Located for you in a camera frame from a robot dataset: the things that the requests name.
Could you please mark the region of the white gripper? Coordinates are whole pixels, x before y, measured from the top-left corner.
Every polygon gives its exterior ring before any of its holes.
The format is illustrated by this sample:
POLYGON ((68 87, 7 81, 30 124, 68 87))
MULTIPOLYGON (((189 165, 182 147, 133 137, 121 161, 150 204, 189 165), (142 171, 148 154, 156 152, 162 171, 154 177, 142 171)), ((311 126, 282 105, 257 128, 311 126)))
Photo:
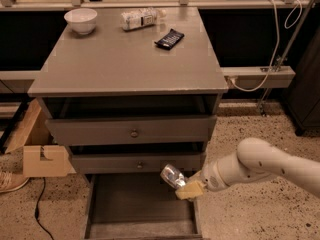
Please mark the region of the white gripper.
POLYGON ((187 184, 175 191, 180 200, 193 199, 204 194, 203 182, 208 190, 216 192, 222 189, 223 181, 215 163, 206 164, 187 179, 187 184))

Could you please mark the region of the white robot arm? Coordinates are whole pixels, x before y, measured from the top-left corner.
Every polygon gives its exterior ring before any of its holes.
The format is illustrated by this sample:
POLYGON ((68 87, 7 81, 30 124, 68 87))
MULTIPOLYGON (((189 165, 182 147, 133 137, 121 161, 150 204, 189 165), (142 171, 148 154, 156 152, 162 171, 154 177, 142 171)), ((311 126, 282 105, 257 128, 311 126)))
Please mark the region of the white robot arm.
POLYGON ((257 138, 242 140, 235 152, 205 164, 176 191, 181 199, 193 199, 204 190, 217 192, 238 183, 266 181, 281 176, 320 197, 320 163, 292 156, 257 138))

